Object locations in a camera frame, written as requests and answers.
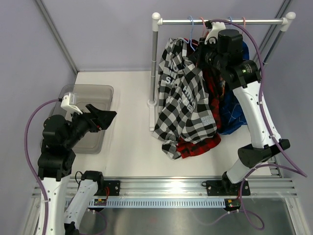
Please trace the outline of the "light blue wire hanger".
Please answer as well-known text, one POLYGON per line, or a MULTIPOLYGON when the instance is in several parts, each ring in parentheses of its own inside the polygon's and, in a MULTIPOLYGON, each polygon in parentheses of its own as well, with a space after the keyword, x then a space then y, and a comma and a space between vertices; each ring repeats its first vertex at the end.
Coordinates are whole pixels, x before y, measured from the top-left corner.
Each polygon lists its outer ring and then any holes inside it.
POLYGON ((189 39, 184 39, 184 41, 190 46, 190 48, 195 51, 196 49, 193 47, 193 31, 194 31, 194 19, 193 17, 190 15, 188 16, 188 20, 190 21, 191 23, 191 30, 190 30, 190 34, 189 34, 189 39))

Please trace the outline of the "black white plaid shirt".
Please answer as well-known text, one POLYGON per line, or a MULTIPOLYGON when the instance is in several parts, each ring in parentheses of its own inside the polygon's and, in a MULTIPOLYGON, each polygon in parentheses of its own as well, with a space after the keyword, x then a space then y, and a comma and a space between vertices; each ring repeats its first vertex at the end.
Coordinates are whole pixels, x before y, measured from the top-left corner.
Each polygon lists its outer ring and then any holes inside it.
POLYGON ((197 143, 214 132, 208 94, 201 69, 187 58, 187 43, 170 38, 158 67, 158 118, 153 135, 162 141, 162 151, 172 160, 181 158, 176 150, 179 138, 197 143))

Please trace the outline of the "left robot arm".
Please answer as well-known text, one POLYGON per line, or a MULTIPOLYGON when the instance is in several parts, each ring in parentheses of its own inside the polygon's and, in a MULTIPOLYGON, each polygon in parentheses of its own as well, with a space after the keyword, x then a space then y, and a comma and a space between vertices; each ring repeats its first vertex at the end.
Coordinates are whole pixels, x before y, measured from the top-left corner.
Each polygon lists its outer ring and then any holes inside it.
POLYGON ((75 112, 71 120, 53 115, 44 122, 38 178, 43 208, 37 231, 43 235, 78 235, 80 224, 94 195, 108 192, 103 173, 85 171, 72 201, 66 205, 66 191, 75 160, 74 146, 86 133, 107 130, 117 113, 87 104, 88 112, 75 112))

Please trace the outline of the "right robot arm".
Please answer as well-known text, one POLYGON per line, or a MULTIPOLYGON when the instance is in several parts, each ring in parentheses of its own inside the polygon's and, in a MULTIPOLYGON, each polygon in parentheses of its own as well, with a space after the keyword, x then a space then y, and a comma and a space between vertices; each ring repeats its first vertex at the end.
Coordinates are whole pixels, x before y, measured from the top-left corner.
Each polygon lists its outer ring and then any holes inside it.
POLYGON ((243 37, 235 29, 220 30, 213 42, 200 38, 191 54, 191 61, 200 68, 217 69, 237 98, 250 132, 251 144, 238 149, 238 160, 222 175, 220 186, 228 195, 236 193, 247 173, 282 150, 290 141, 276 131, 266 102, 260 94, 261 76, 252 60, 243 59, 243 37))

